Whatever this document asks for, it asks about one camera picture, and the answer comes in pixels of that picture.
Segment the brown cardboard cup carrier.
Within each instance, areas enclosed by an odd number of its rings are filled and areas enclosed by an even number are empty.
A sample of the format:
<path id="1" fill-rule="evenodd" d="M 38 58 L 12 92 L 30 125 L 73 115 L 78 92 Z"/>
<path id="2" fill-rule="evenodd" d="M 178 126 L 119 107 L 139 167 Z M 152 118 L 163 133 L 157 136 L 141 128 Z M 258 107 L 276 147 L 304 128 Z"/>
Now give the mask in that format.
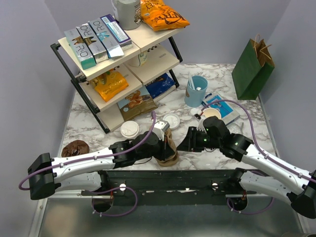
<path id="1" fill-rule="evenodd" d="M 169 128 L 164 135 L 165 140 L 167 142 L 166 151 L 164 155 L 165 160 L 156 159 L 156 161 L 158 165 L 160 165 L 161 167 L 171 167 L 179 161 L 179 153 L 173 141 L 171 129 Z"/>

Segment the white plastic lid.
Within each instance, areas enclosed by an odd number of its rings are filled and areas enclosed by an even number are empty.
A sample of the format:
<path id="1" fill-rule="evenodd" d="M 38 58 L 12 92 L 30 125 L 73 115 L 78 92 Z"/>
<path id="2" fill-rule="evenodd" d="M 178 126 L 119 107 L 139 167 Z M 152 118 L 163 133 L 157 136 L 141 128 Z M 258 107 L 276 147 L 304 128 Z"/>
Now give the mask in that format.
<path id="1" fill-rule="evenodd" d="M 134 139 L 139 133 L 139 125 L 134 121 L 126 121 L 120 127 L 120 133 L 123 137 Z"/>

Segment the green paper bag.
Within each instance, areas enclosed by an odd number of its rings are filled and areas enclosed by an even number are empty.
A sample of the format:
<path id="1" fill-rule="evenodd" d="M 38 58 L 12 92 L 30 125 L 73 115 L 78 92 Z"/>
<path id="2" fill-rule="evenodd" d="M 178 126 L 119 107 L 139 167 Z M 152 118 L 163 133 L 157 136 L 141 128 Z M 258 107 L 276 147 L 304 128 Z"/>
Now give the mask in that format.
<path id="1" fill-rule="evenodd" d="M 275 68 L 269 45 L 257 34 L 236 63 L 232 78 L 238 100 L 256 100 Z"/>

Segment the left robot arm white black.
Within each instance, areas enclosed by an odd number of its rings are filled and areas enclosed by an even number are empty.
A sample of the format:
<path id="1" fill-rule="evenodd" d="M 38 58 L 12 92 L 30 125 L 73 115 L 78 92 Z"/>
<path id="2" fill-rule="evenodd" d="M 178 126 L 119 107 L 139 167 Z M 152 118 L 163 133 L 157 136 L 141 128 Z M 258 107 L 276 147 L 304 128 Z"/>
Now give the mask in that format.
<path id="1" fill-rule="evenodd" d="M 115 142 L 108 148 L 67 160 L 41 154 L 28 168 L 30 198 L 39 200 L 62 189 L 70 190 L 74 186 L 67 180 L 77 175 L 128 167 L 151 157 L 166 161 L 176 154 L 168 140 L 167 136 L 159 139 L 155 133 L 145 132 L 135 139 Z"/>

